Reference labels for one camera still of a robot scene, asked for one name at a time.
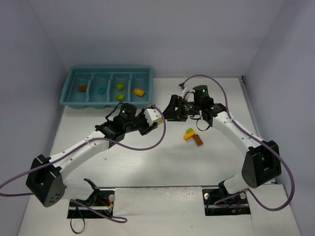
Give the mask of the small green lego brick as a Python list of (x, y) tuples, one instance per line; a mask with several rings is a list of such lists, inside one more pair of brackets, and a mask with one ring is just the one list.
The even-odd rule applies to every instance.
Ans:
[(191, 133), (191, 132), (194, 132), (194, 130), (193, 130), (192, 128), (189, 128), (189, 129), (186, 130), (186, 133), (187, 133), (187, 134), (189, 134), (189, 133)]

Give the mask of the yellow long lego brick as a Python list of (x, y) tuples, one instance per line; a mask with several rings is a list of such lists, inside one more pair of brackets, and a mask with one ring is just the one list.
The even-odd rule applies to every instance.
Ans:
[(191, 139), (193, 136), (195, 135), (195, 132), (194, 131), (191, 131), (189, 133), (186, 133), (184, 135), (184, 141), (187, 142), (189, 139)]

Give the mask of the orange lego brick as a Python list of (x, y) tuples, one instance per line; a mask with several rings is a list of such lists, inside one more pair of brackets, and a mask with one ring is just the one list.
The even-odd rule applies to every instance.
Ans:
[(133, 90), (133, 93), (134, 93), (136, 96), (142, 97), (142, 96), (145, 94), (145, 91), (144, 91), (144, 90), (141, 90), (141, 89), (138, 89), (138, 88), (135, 88), (135, 89)]

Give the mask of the green square lego brick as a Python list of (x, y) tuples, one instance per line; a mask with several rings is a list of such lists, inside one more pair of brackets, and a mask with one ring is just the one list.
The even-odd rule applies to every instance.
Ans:
[(116, 100), (117, 100), (117, 101), (124, 101), (124, 100), (125, 100), (125, 95), (123, 95), (123, 94), (118, 94), (118, 95), (116, 96)]

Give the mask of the cyan square lego brick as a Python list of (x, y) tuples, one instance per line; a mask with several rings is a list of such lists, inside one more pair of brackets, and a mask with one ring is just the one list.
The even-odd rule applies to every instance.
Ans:
[(99, 94), (104, 94), (104, 93), (106, 92), (106, 89), (105, 89), (104, 87), (99, 87), (98, 90), (97, 90), (97, 92), (98, 92)]

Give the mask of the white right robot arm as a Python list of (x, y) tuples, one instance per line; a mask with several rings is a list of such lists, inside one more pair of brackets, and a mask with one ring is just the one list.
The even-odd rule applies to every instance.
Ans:
[(237, 128), (233, 117), (228, 115), (226, 106), (215, 103), (209, 96), (206, 85), (194, 87), (192, 94), (193, 101), (187, 101), (184, 96), (171, 95), (163, 115), (167, 121), (186, 121), (189, 116), (199, 116), (209, 127), (228, 138), (243, 154), (241, 171), (219, 184), (224, 196), (247, 188), (255, 189), (282, 173), (281, 162), (276, 157), (279, 147), (274, 141), (267, 142), (243, 127)]

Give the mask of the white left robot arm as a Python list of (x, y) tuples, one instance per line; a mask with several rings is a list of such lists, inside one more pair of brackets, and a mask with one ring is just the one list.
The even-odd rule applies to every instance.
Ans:
[(67, 177), (95, 155), (120, 145), (127, 133), (138, 131), (146, 135), (163, 122), (163, 115), (155, 106), (142, 109), (140, 113), (136, 111), (134, 105), (123, 103), (117, 116), (106, 117), (105, 123), (96, 125), (95, 130), (79, 143), (50, 157), (36, 157), (26, 186), (44, 207), (51, 207), (61, 199), (79, 199), (92, 205), (100, 196), (99, 187), (88, 178), (83, 184), (77, 184), (68, 181)]

